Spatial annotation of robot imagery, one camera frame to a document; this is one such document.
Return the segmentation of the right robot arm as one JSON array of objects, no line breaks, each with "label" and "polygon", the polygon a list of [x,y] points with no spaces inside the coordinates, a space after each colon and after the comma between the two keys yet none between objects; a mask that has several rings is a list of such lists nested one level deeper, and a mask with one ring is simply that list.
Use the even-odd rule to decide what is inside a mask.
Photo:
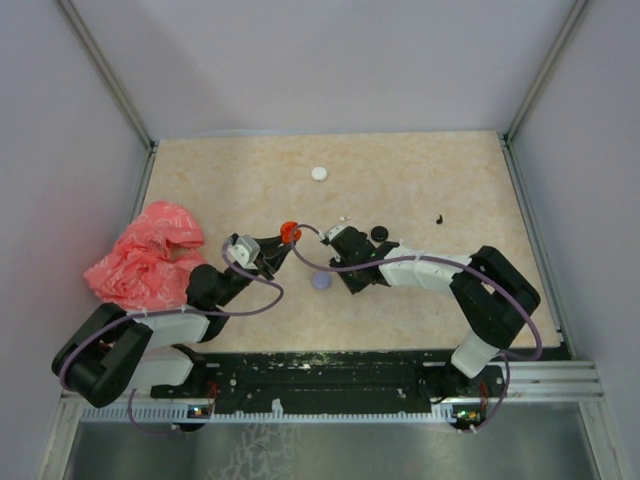
[{"label": "right robot arm", "polygon": [[483,246],[470,256],[433,255],[398,242],[374,245],[352,226],[335,226],[322,243],[347,289],[356,294],[370,285],[415,287],[455,299],[470,325],[451,356],[448,387],[470,395],[482,383],[482,370],[508,349],[541,303],[538,291],[496,248]]}]

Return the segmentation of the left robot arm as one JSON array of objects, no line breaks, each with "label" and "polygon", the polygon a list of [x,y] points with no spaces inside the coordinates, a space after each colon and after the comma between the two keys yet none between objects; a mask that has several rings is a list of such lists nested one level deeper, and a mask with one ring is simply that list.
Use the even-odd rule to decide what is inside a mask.
[{"label": "left robot arm", "polygon": [[126,312],[101,304],[54,357],[51,370],[64,389],[101,408],[129,389],[174,386],[201,394],[208,373],[190,345],[217,337],[232,313],[226,306],[251,283],[274,287],[298,233],[256,239],[237,234],[222,247],[227,267],[204,263],[188,277],[186,301],[168,310]]}]

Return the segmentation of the orange charging case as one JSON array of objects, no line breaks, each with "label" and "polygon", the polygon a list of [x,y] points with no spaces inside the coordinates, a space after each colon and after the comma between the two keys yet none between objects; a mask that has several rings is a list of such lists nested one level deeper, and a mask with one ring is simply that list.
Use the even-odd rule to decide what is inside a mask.
[{"label": "orange charging case", "polygon": [[280,237],[283,244],[297,243],[301,236],[299,224],[295,221],[287,221],[280,226]]}]

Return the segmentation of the white charging case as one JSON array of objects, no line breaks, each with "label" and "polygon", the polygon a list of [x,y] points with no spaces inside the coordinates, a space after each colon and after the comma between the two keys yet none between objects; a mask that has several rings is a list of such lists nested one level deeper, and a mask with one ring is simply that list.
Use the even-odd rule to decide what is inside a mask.
[{"label": "white charging case", "polygon": [[328,178],[328,170],[321,166],[316,166],[311,170],[311,178],[317,182],[323,182]]}]

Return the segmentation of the purple charging case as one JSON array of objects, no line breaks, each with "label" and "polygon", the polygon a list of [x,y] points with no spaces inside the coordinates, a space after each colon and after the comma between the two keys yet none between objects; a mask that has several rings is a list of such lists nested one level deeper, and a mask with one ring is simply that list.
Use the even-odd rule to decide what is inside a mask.
[{"label": "purple charging case", "polygon": [[332,286],[332,277],[328,272],[315,272],[311,277],[311,285],[315,290],[326,291]]}]

